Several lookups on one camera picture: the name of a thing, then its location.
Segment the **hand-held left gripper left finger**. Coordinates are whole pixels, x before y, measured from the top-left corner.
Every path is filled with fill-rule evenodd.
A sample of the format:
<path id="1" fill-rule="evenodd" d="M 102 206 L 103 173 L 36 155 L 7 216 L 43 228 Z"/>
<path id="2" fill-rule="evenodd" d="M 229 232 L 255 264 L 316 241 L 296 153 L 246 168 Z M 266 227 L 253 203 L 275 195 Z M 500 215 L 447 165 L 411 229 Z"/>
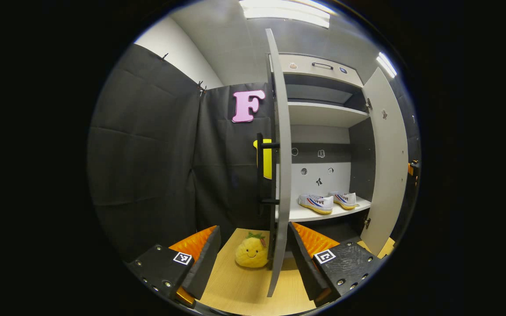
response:
<path id="1" fill-rule="evenodd" d="M 220 226 L 211 226 L 169 247 L 155 244 L 127 266 L 159 297 L 193 308 L 203 296 L 220 246 Z"/>

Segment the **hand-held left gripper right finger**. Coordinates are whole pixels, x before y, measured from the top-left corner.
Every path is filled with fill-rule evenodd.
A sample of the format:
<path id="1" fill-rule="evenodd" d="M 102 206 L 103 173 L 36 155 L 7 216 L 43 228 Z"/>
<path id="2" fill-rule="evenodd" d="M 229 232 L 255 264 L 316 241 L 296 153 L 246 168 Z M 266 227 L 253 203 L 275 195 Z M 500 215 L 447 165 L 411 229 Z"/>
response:
<path id="1" fill-rule="evenodd" d="M 339 243 L 298 223 L 288 223 L 288 244 L 309 300 L 316 307 L 347 297 L 379 270 L 382 259 L 355 240 Z"/>

